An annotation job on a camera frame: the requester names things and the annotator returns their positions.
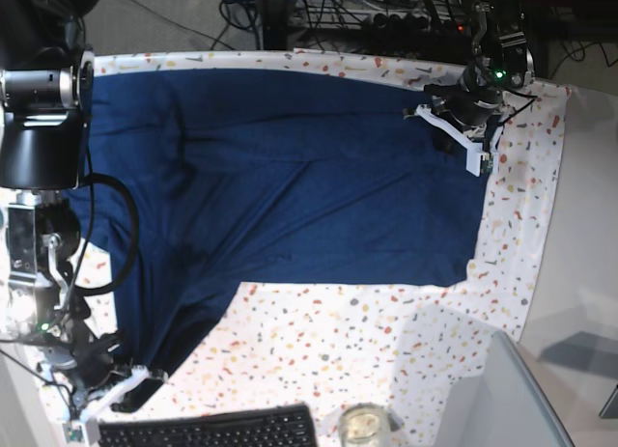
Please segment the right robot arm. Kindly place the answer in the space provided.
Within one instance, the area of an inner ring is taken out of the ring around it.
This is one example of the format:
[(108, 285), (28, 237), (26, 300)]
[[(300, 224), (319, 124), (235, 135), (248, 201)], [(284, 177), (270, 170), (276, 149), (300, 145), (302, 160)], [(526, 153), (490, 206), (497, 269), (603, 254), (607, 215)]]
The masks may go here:
[(137, 254), (139, 218), (117, 179), (85, 169), (92, 120), (95, 55), (84, 16), (98, 0), (1, 0), (1, 185), (8, 209), (9, 330), (15, 342), (44, 349), (71, 394), (86, 397), (127, 377), (110, 350), (117, 335), (86, 325), (93, 291), (76, 283), (91, 231), (82, 229), (66, 191), (107, 185), (130, 220), (128, 276)]

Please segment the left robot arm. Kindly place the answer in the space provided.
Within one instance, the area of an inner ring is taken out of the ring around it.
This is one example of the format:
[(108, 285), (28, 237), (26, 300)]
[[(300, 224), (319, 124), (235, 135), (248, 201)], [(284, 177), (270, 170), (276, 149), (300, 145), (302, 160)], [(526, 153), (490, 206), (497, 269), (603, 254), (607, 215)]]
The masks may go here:
[(453, 85), (429, 84), (431, 112), (464, 132), (484, 126), (504, 108), (504, 94), (536, 97), (524, 90), (534, 81), (524, 34), (522, 0), (458, 0), (469, 18), (471, 59)]

